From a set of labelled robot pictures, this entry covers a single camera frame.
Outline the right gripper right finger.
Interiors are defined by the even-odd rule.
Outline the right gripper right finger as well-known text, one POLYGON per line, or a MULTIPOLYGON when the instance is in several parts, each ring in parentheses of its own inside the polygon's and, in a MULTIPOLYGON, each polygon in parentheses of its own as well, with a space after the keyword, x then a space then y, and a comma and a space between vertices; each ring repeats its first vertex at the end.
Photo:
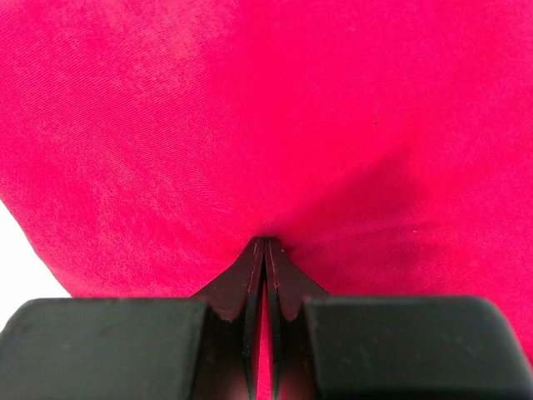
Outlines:
POLYGON ((275 399, 529 399, 511 325, 472 296, 328 293, 268 238, 264 268, 275 399))

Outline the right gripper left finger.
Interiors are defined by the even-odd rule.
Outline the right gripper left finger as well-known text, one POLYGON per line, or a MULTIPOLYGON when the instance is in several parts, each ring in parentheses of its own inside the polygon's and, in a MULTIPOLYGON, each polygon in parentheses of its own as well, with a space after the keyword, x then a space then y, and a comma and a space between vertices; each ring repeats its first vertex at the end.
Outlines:
POLYGON ((2 398, 255 398, 264 247, 187 298, 26 302, 1 333, 2 398))

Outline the red t-shirt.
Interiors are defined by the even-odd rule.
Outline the red t-shirt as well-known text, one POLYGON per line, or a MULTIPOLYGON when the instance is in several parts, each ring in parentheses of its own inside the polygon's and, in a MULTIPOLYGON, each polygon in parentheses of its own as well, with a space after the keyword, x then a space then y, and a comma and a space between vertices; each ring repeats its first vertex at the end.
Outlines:
POLYGON ((4 1, 1 199, 69 298, 271 238, 334 296, 485 299, 532 369, 532 4, 4 1))

